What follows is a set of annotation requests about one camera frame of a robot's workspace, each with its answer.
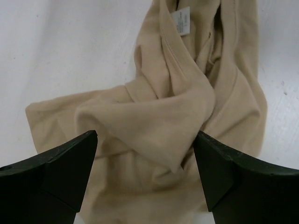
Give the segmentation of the beige t shirt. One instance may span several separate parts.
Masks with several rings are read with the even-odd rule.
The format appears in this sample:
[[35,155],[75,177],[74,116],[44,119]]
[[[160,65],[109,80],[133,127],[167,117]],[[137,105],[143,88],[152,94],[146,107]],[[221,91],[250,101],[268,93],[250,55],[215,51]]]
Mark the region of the beige t shirt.
[[97,132],[85,223],[189,224],[206,207],[197,133],[250,155],[261,149],[257,2],[155,0],[134,57],[136,77],[125,85],[30,104],[33,141],[42,153]]

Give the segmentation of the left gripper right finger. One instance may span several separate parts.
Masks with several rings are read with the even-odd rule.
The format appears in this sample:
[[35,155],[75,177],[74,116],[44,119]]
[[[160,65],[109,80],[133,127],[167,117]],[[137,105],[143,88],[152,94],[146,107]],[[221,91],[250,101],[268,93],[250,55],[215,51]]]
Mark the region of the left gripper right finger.
[[298,223],[298,170],[249,156],[204,132],[193,148],[207,208],[217,224]]

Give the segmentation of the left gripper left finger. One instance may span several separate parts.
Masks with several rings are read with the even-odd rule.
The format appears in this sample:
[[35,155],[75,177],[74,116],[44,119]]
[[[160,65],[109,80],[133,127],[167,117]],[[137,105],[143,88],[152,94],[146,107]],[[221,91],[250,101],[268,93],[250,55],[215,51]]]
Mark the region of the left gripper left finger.
[[2,224],[72,224],[97,148],[95,130],[0,169]]

